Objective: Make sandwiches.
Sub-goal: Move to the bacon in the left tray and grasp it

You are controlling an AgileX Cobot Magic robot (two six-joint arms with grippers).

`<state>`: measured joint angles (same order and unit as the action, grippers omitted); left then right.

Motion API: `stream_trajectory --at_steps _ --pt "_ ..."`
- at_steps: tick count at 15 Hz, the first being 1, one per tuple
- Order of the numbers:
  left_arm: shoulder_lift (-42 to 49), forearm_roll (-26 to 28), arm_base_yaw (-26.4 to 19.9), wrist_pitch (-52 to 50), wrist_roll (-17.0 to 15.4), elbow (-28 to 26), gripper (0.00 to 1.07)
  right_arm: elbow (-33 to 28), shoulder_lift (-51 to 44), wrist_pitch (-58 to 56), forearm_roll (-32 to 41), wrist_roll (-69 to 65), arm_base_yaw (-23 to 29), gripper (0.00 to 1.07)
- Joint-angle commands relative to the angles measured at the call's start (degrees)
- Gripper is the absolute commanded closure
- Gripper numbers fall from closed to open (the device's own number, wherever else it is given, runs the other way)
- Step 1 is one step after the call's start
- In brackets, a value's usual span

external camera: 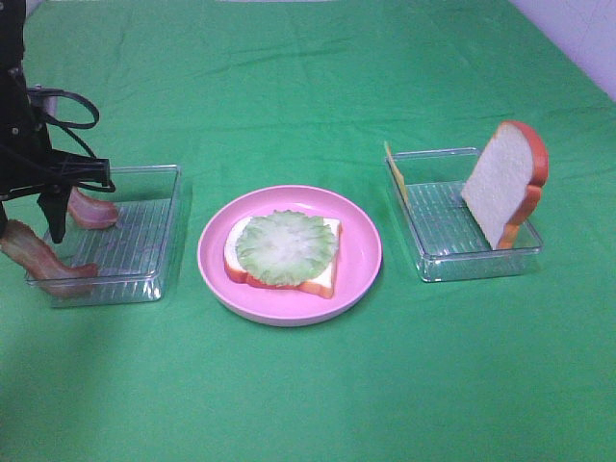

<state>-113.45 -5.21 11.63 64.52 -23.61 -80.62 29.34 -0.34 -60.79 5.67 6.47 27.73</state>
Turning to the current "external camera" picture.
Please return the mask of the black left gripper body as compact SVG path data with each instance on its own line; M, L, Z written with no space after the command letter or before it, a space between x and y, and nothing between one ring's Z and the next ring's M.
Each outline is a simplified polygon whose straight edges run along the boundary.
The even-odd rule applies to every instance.
M78 155L53 148L47 131L49 124L61 128L86 153ZM45 115L31 133L24 134L13 127L9 132L10 139L1 143L1 198L11 200L53 192L61 187L114 192L116 186L111 179L109 161L96 157L74 133L76 129L90 129L94 125L94 122L59 121Z

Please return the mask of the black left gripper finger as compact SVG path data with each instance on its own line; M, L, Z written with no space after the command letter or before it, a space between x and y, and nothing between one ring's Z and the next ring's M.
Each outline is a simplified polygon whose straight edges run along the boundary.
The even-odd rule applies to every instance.
M52 187L42 192L37 200L47 220L49 234L54 244L60 244L64 239L69 198L70 187Z
M2 239L6 231L6 212L2 202L0 203L0 238Z

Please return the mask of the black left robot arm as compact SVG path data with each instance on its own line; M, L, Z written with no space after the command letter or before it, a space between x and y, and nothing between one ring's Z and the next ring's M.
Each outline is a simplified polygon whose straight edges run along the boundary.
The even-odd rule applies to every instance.
M50 237L59 244L72 190L112 193L116 186L109 161L96 157L74 133L96 125L97 108L74 92L27 86L22 66L25 19L24 1L1 3L1 200L36 194ZM48 112L56 97L78 102L92 121L56 119Z

